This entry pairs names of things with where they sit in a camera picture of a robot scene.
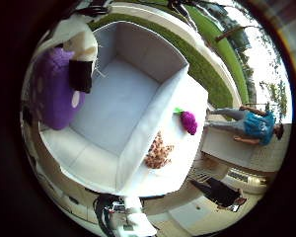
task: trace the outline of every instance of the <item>hair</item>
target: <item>hair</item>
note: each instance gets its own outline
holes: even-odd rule
[[[282,123],[280,123],[278,125],[278,130],[275,134],[278,140],[280,140],[282,138],[283,133],[284,133],[284,125]]]

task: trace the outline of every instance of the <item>blue shirt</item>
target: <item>blue shirt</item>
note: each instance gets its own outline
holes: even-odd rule
[[[267,111],[264,117],[248,112],[244,124],[246,134],[260,139],[259,144],[267,145],[272,139],[275,124],[275,118],[272,112]]]

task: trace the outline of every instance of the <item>brown fluffy toy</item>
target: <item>brown fluffy toy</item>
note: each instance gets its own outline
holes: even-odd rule
[[[148,154],[145,157],[145,164],[152,169],[160,169],[171,162],[168,155],[174,149],[174,145],[164,146],[161,132],[158,131],[157,136],[152,142]]]

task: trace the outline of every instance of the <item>purple fabric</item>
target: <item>purple fabric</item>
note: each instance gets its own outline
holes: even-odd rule
[[[182,112],[181,113],[181,122],[184,126],[185,130],[191,134],[196,134],[197,131],[197,122],[195,120],[194,114],[190,112]]]
[[[35,117],[53,129],[67,126],[82,107],[85,93],[69,85],[69,59],[73,52],[56,47],[35,62],[30,101]]]

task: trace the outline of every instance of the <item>lawn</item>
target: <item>lawn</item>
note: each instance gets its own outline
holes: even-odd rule
[[[196,51],[188,42],[160,25],[142,18],[123,14],[108,14],[97,22],[90,23],[92,30],[110,22],[128,21],[146,27],[161,35],[173,44],[189,62],[188,74],[202,85],[208,92],[208,101],[215,108],[232,107],[233,99],[223,79],[210,63]]]
[[[158,8],[179,18],[182,21],[185,21],[185,19],[180,14],[171,11],[169,8],[166,7],[167,1],[165,0],[147,0],[147,3],[143,3],[138,0],[115,0],[115,2],[130,2],[144,4],[147,6]],[[249,100],[246,79],[234,49],[226,39],[222,39],[218,43],[215,41],[215,37],[221,35],[222,32],[215,26],[214,23],[212,23],[209,19],[204,17],[197,9],[190,6],[185,7],[187,8],[190,16],[195,21],[199,33],[207,40],[207,42],[209,42],[211,47],[214,48],[217,54],[225,62],[226,66],[228,67],[231,73],[231,76],[234,79],[234,82],[237,86],[243,104],[246,103]]]

